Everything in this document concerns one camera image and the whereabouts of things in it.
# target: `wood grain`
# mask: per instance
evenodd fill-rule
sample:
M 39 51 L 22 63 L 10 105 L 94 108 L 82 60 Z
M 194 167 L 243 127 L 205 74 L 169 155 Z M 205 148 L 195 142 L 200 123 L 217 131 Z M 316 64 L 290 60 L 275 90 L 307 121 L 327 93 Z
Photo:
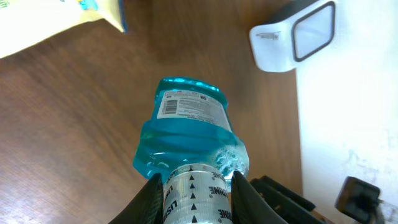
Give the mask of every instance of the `wood grain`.
M 146 180 L 132 167 L 159 80 L 222 89 L 251 160 L 301 193 L 295 72 L 256 68 L 248 30 L 272 0 L 126 1 L 130 32 L 82 24 L 0 61 L 0 222 L 107 223 Z

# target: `black frame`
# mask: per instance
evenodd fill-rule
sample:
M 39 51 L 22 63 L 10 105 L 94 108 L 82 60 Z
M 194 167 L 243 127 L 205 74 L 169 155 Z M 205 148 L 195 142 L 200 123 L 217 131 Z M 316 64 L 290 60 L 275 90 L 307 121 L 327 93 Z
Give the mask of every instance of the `black frame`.
M 311 51 L 310 53 L 306 54 L 304 57 L 301 57 L 301 58 L 297 57 L 296 44 L 295 44 L 296 41 L 295 41 L 295 37 L 294 37 L 294 30 L 295 30 L 297 24 L 298 24 L 299 22 L 304 21 L 306 18 L 308 18 L 308 17 L 314 15 L 315 13 L 321 11 L 322 9 L 324 9 L 324 8 L 326 8 L 326 7 L 328 7 L 328 6 L 331 6 L 331 7 L 333 8 L 333 10 L 332 10 L 332 15 L 331 15 L 332 18 L 331 18 L 331 36 L 330 36 L 330 39 L 328 40 L 328 42 L 322 44 L 321 46 L 319 46 L 319 47 L 316 48 L 315 50 L 313 50 L 313 51 Z M 336 4 L 335 4 L 335 2 L 333 2 L 333 1 L 330 1 L 330 2 L 328 2 L 328 3 L 326 3 L 326 4 L 324 4 L 323 6 L 319 7 L 318 9 L 316 9 L 316 10 L 314 10 L 314 11 L 308 13 L 307 15 L 301 17 L 300 19 L 298 19 L 298 20 L 293 24 L 293 27 L 292 27 L 292 42 L 293 42 L 293 58 L 294 58 L 294 60 L 295 60 L 296 62 L 302 62 L 302 61 L 304 61 L 305 59 L 307 59 L 309 56 L 311 56 L 311 55 L 317 53 L 319 50 L 321 50 L 322 48 L 324 48 L 324 47 L 326 47 L 327 45 L 329 45 L 330 42 L 331 42 L 331 41 L 333 40 L 333 38 L 335 37 L 335 23 L 336 23 Z

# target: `translucent blue plastic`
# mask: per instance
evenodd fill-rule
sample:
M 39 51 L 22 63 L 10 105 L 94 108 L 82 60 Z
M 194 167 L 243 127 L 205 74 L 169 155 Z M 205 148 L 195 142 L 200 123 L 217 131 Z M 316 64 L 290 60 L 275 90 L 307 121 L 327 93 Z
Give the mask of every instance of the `translucent blue plastic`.
M 189 78 L 161 80 L 152 119 L 142 127 L 134 158 L 133 165 L 138 172 L 148 179 L 159 172 L 164 183 L 170 173 L 181 165 L 205 163 L 217 168 L 229 187 L 234 170 L 246 175 L 249 170 L 248 154 L 244 143 L 232 132 L 195 119 L 157 119 L 164 92 L 168 90 L 196 91 L 219 101 L 225 111 L 228 107 L 225 95 L 215 86 Z

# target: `barcode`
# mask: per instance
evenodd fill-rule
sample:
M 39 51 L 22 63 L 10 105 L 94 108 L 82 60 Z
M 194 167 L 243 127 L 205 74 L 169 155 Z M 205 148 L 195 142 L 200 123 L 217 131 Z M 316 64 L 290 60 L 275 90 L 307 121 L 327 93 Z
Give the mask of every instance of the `barcode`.
M 7 0 L 0 0 L 0 9 L 7 7 L 10 3 Z
M 177 112 L 178 100 L 168 100 L 163 114 L 175 114 Z

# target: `bottle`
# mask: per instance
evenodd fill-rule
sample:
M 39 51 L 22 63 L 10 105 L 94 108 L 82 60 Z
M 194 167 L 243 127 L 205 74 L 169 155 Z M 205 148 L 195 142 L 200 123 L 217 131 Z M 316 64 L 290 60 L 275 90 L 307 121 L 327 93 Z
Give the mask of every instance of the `bottle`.
M 235 170 L 249 170 L 246 147 L 234 133 L 228 101 L 217 87 L 191 78 L 164 78 L 156 90 L 152 119 L 145 122 L 133 166 L 145 178 L 162 174 L 166 183 L 185 164 L 207 164 L 231 190 Z

